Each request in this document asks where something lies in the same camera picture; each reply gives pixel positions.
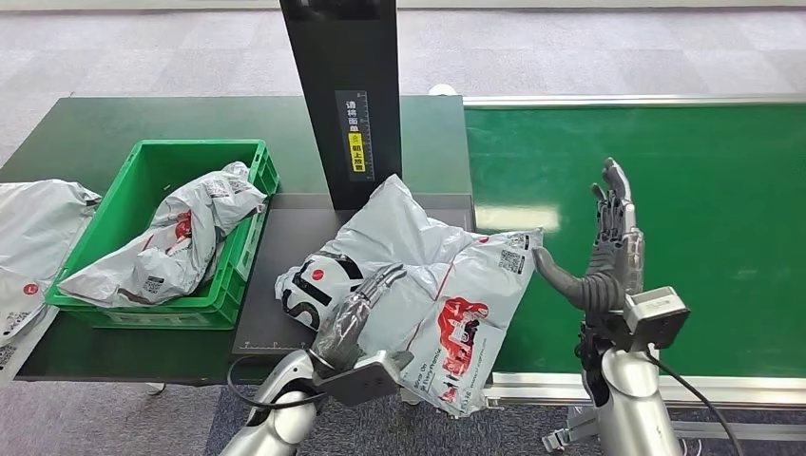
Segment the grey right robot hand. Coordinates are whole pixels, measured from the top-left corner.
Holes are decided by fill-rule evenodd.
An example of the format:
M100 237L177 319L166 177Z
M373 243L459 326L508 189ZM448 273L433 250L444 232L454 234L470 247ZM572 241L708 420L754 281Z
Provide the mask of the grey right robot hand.
M604 161L602 178L604 187L590 186L596 199L597 234L585 273L572 275L542 246L532 250L542 278L571 306L587 314L618 311L628 295L643 290L644 239L628 178L612 158Z

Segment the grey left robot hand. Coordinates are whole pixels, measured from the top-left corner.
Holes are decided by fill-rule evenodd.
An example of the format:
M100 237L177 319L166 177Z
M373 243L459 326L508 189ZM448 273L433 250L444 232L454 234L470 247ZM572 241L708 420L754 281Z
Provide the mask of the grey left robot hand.
M308 350L319 378L327 379L354 367L362 356L358 338L371 311L406 273L402 263L386 265L366 278L334 307Z

